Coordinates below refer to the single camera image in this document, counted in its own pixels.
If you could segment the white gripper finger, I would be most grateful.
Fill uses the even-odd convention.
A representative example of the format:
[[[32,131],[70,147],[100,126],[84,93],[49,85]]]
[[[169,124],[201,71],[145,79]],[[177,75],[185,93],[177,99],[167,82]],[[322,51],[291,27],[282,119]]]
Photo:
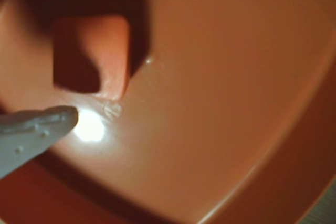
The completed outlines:
[[[1,115],[1,178],[65,137],[78,123],[74,106],[54,106]]]

